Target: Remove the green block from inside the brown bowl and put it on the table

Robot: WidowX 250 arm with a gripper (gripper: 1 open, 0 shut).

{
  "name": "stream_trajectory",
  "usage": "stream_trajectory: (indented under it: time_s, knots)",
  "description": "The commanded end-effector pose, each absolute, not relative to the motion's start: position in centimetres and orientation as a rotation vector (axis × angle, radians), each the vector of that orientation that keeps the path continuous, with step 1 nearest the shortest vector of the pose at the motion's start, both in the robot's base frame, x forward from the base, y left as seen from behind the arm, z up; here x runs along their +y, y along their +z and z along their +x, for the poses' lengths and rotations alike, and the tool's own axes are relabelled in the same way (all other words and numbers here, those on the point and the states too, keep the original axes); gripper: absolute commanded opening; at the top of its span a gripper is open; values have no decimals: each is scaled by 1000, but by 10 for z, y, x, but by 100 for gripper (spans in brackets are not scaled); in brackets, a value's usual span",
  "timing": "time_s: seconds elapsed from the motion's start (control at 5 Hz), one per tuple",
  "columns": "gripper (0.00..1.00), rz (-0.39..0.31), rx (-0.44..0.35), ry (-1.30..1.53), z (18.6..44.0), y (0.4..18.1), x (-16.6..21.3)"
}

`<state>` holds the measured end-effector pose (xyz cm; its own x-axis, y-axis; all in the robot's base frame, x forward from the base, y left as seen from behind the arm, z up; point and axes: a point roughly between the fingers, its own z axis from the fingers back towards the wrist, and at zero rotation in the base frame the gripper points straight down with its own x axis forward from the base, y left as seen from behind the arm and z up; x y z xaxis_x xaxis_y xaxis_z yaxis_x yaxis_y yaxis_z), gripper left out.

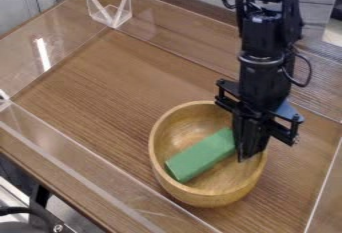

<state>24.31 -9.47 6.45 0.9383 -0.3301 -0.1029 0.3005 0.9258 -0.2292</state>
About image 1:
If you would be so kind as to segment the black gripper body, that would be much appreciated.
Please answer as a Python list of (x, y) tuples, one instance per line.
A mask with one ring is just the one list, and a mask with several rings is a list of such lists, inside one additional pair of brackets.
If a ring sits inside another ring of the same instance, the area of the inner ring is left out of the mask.
[(259, 123), (269, 119), (269, 138), (292, 146), (297, 128), (304, 119), (287, 98), (291, 85), (303, 86), (293, 78), (295, 56), (280, 53), (273, 57), (237, 56), (240, 62), (239, 81), (216, 81), (215, 104), (232, 114), (249, 117)]

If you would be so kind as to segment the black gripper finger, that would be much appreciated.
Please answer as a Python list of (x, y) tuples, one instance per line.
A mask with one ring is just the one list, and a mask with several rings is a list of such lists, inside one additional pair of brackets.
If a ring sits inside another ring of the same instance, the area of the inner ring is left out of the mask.
[(241, 162), (256, 153), (259, 125), (255, 119), (233, 114), (232, 126), (237, 161)]
[(269, 119), (264, 119), (257, 126), (257, 141), (256, 141), (255, 153), (263, 152), (268, 144), (268, 140), (269, 140), (268, 122), (269, 122)]

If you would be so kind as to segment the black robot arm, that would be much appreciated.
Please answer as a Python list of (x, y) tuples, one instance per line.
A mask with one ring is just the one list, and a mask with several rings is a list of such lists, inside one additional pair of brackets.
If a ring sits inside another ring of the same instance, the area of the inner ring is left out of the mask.
[(239, 80), (220, 79), (215, 104), (232, 114), (232, 134), (240, 161), (263, 152), (271, 138), (292, 145), (303, 116), (289, 105), (295, 43), (301, 38), (299, 0), (235, 0), (241, 47)]

